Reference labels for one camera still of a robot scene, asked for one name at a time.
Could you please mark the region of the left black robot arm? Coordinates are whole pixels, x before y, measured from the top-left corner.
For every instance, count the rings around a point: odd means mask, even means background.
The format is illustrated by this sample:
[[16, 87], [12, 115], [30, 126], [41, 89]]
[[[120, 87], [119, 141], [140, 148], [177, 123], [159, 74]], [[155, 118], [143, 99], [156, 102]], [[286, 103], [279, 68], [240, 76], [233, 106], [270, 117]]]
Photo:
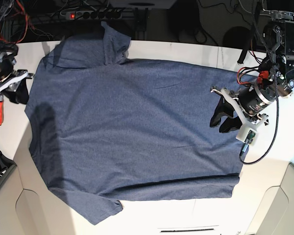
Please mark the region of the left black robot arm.
[[266, 56], [256, 67], [243, 67], [237, 73], [242, 89], [230, 91], [234, 101], [230, 104], [216, 88], [211, 91], [220, 96], [210, 127], [219, 127], [227, 133], [240, 129], [244, 122], [255, 124], [269, 121], [260, 113], [277, 97], [294, 93], [294, 0], [255, 0], [251, 4], [253, 26], [249, 38], [258, 35]]

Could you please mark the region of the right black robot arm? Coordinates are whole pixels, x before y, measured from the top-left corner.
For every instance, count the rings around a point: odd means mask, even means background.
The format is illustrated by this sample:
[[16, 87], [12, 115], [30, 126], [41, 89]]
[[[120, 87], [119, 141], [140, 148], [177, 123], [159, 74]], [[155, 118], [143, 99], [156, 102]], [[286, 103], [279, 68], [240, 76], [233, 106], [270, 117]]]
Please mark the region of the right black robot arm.
[[18, 0], [0, 0], [0, 102], [7, 97], [10, 102], [15, 104], [27, 104], [29, 94], [26, 81], [33, 79], [34, 74], [27, 70], [15, 70], [15, 57], [18, 55], [19, 48], [17, 44], [21, 42], [11, 42], [6, 40], [1, 33], [5, 18], [10, 14], [12, 9], [17, 14], [25, 17], [24, 35], [26, 35], [29, 20], [24, 6]]

